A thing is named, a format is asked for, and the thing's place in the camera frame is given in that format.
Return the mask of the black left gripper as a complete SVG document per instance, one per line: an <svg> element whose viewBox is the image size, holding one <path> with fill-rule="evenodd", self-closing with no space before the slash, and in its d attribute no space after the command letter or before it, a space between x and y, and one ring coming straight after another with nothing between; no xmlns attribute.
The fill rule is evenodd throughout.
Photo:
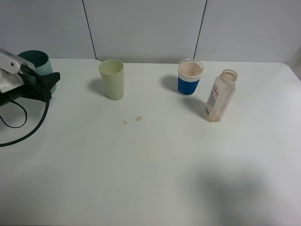
<svg viewBox="0 0 301 226"><path fill-rule="evenodd" d="M18 75L24 81L24 85L4 94L0 93L1 106L20 97L49 103L52 98L51 89L60 80L59 72L39 75L35 71L29 70L24 73L19 73Z"/></svg>

